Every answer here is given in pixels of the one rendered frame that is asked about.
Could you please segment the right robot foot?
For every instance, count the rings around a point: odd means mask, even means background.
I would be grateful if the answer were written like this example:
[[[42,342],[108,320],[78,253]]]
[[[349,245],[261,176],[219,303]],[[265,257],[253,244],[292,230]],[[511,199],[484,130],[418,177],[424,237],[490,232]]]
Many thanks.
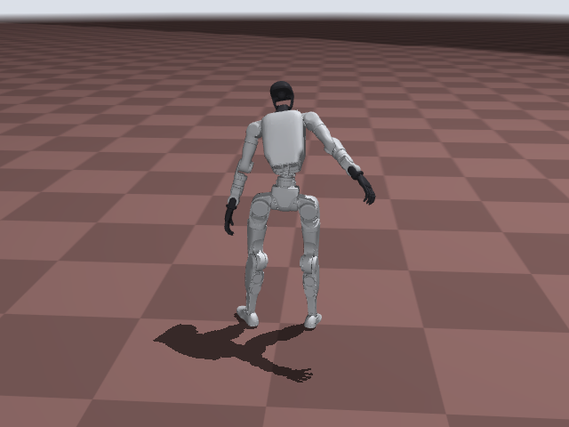
[[[304,322],[304,326],[307,328],[315,328],[316,325],[321,321],[322,316],[320,314],[317,313],[317,315],[314,317],[313,314],[311,313],[310,315],[307,315],[305,322]]]

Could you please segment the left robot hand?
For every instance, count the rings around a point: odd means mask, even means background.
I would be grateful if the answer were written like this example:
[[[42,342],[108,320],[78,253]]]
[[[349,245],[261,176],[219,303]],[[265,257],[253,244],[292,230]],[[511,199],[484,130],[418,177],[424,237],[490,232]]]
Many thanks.
[[[225,214],[225,231],[233,236],[234,232],[231,231],[230,227],[229,227],[229,223],[233,226],[234,223],[232,222],[232,214],[233,211],[236,210],[236,199],[234,197],[232,197],[229,202],[228,205],[226,205],[226,207],[228,208]]]

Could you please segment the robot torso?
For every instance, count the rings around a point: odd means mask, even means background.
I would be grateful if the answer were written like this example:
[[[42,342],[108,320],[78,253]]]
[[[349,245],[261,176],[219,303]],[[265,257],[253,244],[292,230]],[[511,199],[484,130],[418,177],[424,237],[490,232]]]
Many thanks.
[[[261,120],[264,156],[277,176],[271,189],[271,209],[298,211],[300,187],[295,173],[306,156],[306,127],[298,110],[267,114]]]

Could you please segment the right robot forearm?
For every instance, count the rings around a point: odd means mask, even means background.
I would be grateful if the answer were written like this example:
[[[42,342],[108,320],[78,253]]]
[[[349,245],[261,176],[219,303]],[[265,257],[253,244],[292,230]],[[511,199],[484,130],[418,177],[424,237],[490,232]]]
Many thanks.
[[[358,165],[354,164],[354,161],[349,156],[349,154],[346,152],[346,150],[342,146],[341,142],[338,139],[333,138],[333,137],[332,137],[332,140],[335,144],[335,148],[333,149],[332,156],[334,159],[336,159],[338,161],[340,166],[346,171],[347,175],[351,176],[348,173],[348,168],[350,166],[354,166],[358,172],[361,171],[360,167]]]

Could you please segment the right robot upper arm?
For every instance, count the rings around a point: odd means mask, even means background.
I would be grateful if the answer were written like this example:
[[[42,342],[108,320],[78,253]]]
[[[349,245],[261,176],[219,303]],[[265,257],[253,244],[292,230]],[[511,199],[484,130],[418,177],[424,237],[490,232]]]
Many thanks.
[[[332,140],[329,130],[322,122],[320,117],[315,112],[301,113],[303,118],[303,123],[309,131],[312,131],[314,135],[325,145],[324,150],[328,154],[332,154],[335,144]]]

